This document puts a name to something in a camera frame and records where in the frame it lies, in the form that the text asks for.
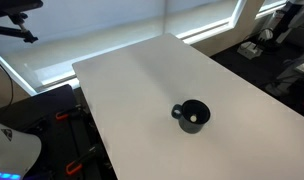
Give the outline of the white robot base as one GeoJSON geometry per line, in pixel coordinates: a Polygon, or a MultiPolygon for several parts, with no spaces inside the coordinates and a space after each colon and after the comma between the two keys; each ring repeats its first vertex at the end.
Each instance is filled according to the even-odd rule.
{"type": "Polygon", "coordinates": [[[41,153],[41,140],[0,123],[0,180],[23,180],[41,153]]]}

